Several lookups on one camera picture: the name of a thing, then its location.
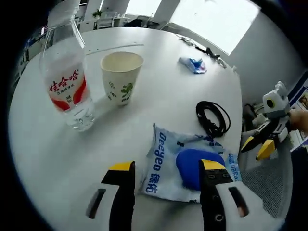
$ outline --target office desk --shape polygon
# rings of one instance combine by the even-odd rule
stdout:
[[[101,182],[110,165],[135,160],[137,169],[145,168],[153,123],[178,133],[205,134],[195,107],[199,101],[212,101],[231,118],[230,130],[217,141],[237,153],[241,139],[240,80],[228,65],[222,68],[165,31],[119,27],[82,36],[89,54],[86,79],[96,107],[91,129],[72,130],[54,108],[39,72],[39,55],[25,68],[9,113],[10,145],[21,183],[35,208],[56,230],[64,230],[72,203],[90,185]],[[129,44],[137,46],[109,49]],[[116,51],[144,58],[131,103],[121,108],[108,104],[100,69],[101,58]],[[202,57],[207,72],[192,74],[178,62],[180,56]],[[211,113],[208,117],[216,122]],[[132,230],[149,229],[201,231],[201,207],[136,195]]]

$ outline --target paper cup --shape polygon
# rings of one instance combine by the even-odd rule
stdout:
[[[130,52],[111,53],[101,60],[103,84],[109,100],[117,105],[130,102],[143,58]]]

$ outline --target red label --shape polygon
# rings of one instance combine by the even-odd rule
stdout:
[[[62,75],[46,78],[51,101],[60,111],[73,108],[89,96],[82,63],[63,71]]]

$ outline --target black cable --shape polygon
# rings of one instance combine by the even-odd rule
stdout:
[[[219,108],[221,108],[222,111],[228,117],[228,120],[229,120],[229,126],[228,127],[226,126],[225,118],[223,117]],[[219,127],[206,117],[205,110],[210,110],[216,115],[216,117],[219,121]],[[231,126],[230,117],[229,117],[228,113],[226,112],[226,110],[223,109],[217,103],[208,102],[208,101],[201,101],[196,106],[196,113],[197,113],[199,123],[201,124],[203,129],[206,131],[207,135],[211,138],[221,137],[230,129],[230,126]]]
[[[255,112],[254,107],[253,107],[252,105],[248,104],[248,103],[246,103],[245,106],[248,106],[248,107],[250,108],[251,112],[254,114],[254,117],[256,118],[257,114],[256,114],[256,112]]]

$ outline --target plastic bottle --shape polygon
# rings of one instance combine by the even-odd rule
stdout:
[[[85,131],[94,122],[94,104],[85,79],[85,44],[74,21],[78,9],[79,0],[66,0],[51,10],[39,63],[54,106],[68,125]]]

